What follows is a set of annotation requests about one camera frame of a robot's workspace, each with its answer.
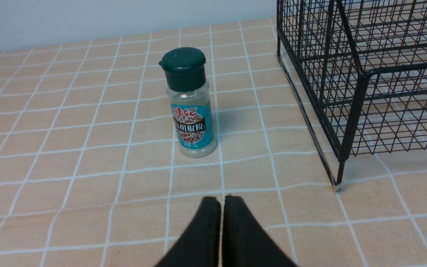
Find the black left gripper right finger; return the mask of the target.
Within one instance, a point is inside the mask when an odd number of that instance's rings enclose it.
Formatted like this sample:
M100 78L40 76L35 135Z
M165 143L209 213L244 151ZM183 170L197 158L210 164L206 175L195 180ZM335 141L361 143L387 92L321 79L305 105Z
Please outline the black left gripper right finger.
M276 245L240 196L224 201L222 234L224 267L296 267Z

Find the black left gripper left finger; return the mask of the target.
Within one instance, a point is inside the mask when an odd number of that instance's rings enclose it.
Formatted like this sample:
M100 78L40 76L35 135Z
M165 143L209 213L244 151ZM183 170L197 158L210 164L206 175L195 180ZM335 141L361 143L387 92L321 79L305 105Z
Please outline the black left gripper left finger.
M215 197L204 197L176 243L157 267L217 267L221 228L221 205Z

